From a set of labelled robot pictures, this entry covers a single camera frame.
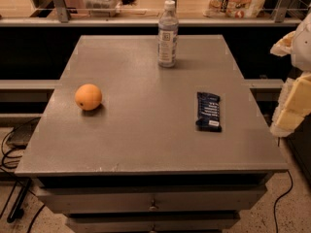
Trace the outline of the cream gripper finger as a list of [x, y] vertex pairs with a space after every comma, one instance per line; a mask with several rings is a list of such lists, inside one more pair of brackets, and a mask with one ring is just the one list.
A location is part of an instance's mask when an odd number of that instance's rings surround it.
[[311, 114], [311, 74], [287, 78], [280, 92], [270, 132], [276, 137], [292, 134]]
[[270, 52], [276, 56], [285, 56], [292, 51], [292, 41], [294, 37], [294, 31], [286, 34], [282, 39], [275, 43]]

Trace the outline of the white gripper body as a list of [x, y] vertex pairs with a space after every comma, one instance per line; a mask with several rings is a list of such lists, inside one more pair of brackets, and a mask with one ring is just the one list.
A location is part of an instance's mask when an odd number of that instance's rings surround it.
[[301, 71], [311, 71], [311, 14], [306, 16], [294, 33], [291, 61]]

